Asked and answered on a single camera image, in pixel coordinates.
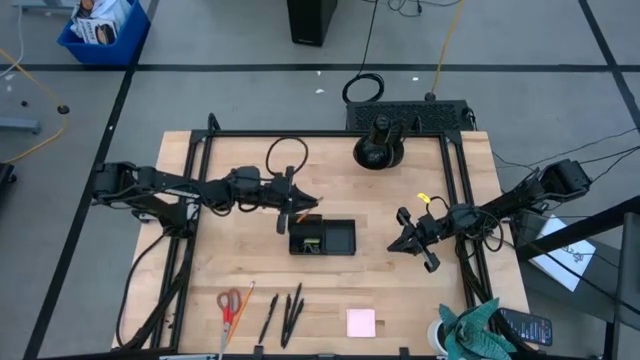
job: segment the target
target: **wooden table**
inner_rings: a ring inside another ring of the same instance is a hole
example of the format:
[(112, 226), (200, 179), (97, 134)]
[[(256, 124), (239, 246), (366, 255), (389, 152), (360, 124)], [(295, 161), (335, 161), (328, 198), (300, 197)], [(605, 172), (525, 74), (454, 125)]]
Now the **wooden table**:
[[(182, 174), (189, 132), (164, 135), (157, 168)], [(484, 132), (463, 133), (467, 167), (477, 204), (500, 195), (489, 140)], [(216, 138), (208, 179), (221, 178), (234, 167), (255, 165), (263, 176), (265, 155), (274, 138)], [(408, 138), (402, 163), (393, 169), (370, 171), (352, 157), (356, 138), (306, 138), (307, 165), (294, 177), (301, 190), (324, 201), (314, 210), (327, 219), (355, 219), (357, 252), (353, 257), (291, 256), (288, 237), (275, 232), (275, 210), (245, 214), (237, 209), (227, 217), (204, 210), (200, 219), (188, 300), (182, 326), (181, 353), (217, 352), (222, 332), (216, 296), (229, 287), (244, 294), (253, 280), (256, 287), (227, 353), (252, 353), (265, 321), (269, 303), (280, 293), (276, 311), (263, 342), (265, 353), (292, 354), (398, 354), (409, 347), (412, 355), (434, 354), (426, 339), (429, 323), (438, 318), (438, 305), (454, 311), (465, 308), (464, 291), (454, 241), (430, 247), (440, 258), (440, 268), (429, 274), (420, 257), (389, 253), (386, 247), (400, 234), (396, 211), (406, 206), (414, 219), (424, 213), (420, 192), (447, 198), (439, 144), (436, 139)], [(457, 193), (462, 188), (452, 154)], [(272, 154), (271, 167), (283, 169), (302, 160), (299, 143), (284, 141)], [(441, 204), (431, 210), (445, 214)], [(157, 223), (142, 225), (136, 257), (161, 233)], [(511, 234), (505, 226), (507, 241)], [(124, 339), (130, 339), (158, 299), (169, 241), (154, 249), (133, 276), (122, 321)], [(504, 307), (528, 312), (520, 269), (512, 248), (485, 252), (493, 294)], [(279, 345), (284, 299), (303, 283), (304, 311), (288, 347)], [(376, 311), (376, 338), (346, 337), (346, 310)], [(168, 311), (165, 326), (172, 323)], [(168, 334), (163, 332), (163, 344)]]

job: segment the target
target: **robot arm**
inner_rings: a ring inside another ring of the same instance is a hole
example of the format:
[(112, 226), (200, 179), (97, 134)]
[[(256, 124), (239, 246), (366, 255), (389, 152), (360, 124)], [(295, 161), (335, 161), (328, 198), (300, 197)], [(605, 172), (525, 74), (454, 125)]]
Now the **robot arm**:
[(157, 218), (166, 229), (186, 229), (188, 217), (181, 203), (167, 203), (154, 195), (165, 193), (187, 198), (224, 216), (238, 203), (241, 211), (258, 207), (280, 210), (277, 232), (284, 234), (287, 216), (318, 205), (316, 198), (293, 184), (293, 167), (272, 179), (260, 178), (255, 166), (232, 169), (222, 179), (202, 182), (158, 171), (153, 167), (136, 167), (128, 162), (99, 164), (96, 170), (93, 198), (96, 204), (112, 206), (124, 203), (136, 214)]
[(387, 248), (390, 252), (421, 254), (424, 266), (434, 272), (440, 262), (437, 256), (428, 250), (428, 246), (449, 237), (464, 234), (470, 238), (491, 234), (500, 219), (516, 214), (545, 201), (560, 203), (584, 196), (591, 186), (591, 180), (577, 161), (562, 160), (536, 169), (513, 190), (480, 207), (470, 204), (453, 205), (447, 215), (434, 219), (426, 214), (413, 225), (411, 214), (402, 207), (398, 209), (396, 219), (402, 226), (402, 233)]

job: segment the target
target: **pink sticky note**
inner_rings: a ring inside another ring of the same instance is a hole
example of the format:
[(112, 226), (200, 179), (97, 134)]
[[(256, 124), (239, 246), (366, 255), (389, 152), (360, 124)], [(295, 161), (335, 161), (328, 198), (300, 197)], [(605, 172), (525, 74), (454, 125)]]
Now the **pink sticky note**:
[(376, 337), (376, 311), (347, 309), (347, 337)]

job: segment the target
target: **gray floor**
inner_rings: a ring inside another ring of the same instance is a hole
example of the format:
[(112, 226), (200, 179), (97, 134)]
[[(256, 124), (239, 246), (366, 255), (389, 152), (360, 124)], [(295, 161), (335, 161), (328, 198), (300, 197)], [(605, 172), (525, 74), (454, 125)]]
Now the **gray floor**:
[[(0, 47), (17, 54), (16, 11), (0, 1)], [(620, 64), (640, 64), (634, 0), (592, 1), (591, 6)], [(286, 6), (272, 1), (161, 0), (140, 62), (146, 64), (358, 63), (372, 5), (340, 2), (325, 46), (289, 40)], [(383, 1), (374, 26), (370, 63), (435, 63), (455, 8), (425, 6), (420, 18), (404, 18)], [(24, 14), (25, 63), (72, 64), (55, 40), (65, 15)], [(586, 64), (604, 58), (576, 1), (468, 1), (446, 61), (456, 64)], [(430, 72), (381, 72), (385, 100), (419, 100)], [(36, 72), (71, 107), (72, 125), (45, 150), (17, 164), (20, 181), (0, 211), (0, 358), (22, 356), (84, 188), (89, 167), (122, 81), (120, 72)], [(137, 72), (124, 104), (108, 160), (154, 164), (167, 130), (204, 127), (215, 112), (225, 129), (342, 129), (341, 100), (350, 71)], [(640, 74), (624, 74), (640, 96)], [(353, 87), (353, 98), (372, 89)], [(0, 116), (35, 118), (41, 135), (0, 133), (0, 158), (17, 154), (55, 132), (59, 117), (47, 98), (21, 75), (0, 79)], [(465, 99), (492, 146), (505, 159), (531, 162), (634, 127), (607, 73), (445, 72), (440, 99)], [(27, 100), (30, 106), (20, 106)], [(589, 159), (638, 143), (638, 134), (576, 153)], [(610, 163), (586, 167), (594, 176)], [(558, 209), (589, 215), (637, 194), (640, 157), (632, 155), (592, 187), (589, 195)], [(525, 175), (499, 172), (503, 187)], [(105, 351), (131, 264), (138, 223), (127, 212), (91, 208), (42, 356)], [(610, 232), (597, 240), (619, 246)], [(550, 317), (553, 354), (586, 356), (602, 351), (604, 323), (540, 294), (528, 294), (532, 312)], [(637, 354), (638, 333), (624, 333), (625, 354)]]

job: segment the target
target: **yellow clip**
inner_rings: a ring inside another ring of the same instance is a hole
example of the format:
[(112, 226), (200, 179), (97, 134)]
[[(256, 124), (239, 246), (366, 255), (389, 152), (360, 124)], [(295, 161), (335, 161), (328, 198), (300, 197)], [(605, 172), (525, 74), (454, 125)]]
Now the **yellow clip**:
[(424, 201), (425, 204), (428, 204), (428, 203), (431, 202), (431, 199), (427, 195), (425, 195), (424, 193), (418, 194), (418, 197), (420, 199), (422, 199), (422, 201)]

